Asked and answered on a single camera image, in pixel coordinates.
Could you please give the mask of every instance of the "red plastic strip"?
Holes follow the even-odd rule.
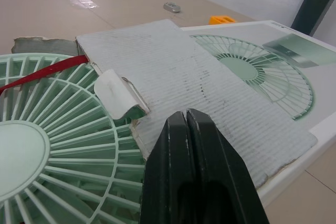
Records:
[[[56,73],[56,72],[60,72],[63,71],[65,69],[71,68],[73,66],[77,66],[80,65],[82,63],[87,63],[89,62],[88,58],[86,58],[85,55],[79,55],[79,56],[75,56],[75,57],[71,57],[65,60],[62,60],[58,63],[52,64],[48,67],[42,68],[32,74],[29,74],[25,77],[22,77],[21,79],[18,79],[16,81],[13,81],[10,84],[7,84],[3,87],[0,88],[0,95],[2,94],[2,92],[4,92],[6,89],[27,83],[27,82],[31,82],[34,80],[38,80],[44,77],[47,77],[50,74]]]

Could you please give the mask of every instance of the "metal object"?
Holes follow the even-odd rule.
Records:
[[[210,116],[170,116],[150,154],[140,224],[269,223],[244,161]]]
[[[181,11],[181,7],[173,2],[164,3],[163,8],[171,13],[179,13]]]

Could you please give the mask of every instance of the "tiled floor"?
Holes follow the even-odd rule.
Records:
[[[336,223],[336,144],[265,210],[271,224]]]

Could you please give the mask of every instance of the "printed fan picture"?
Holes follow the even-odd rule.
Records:
[[[313,90],[308,79],[285,58],[235,38],[215,35],[191,37],[292,119],[299,119],[312,108]]]

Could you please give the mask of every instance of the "orange object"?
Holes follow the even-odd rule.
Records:
[[[236,21],[229,16],[212,16],[209,19],[209,25],[218,25],[225,23],[236,23]]]

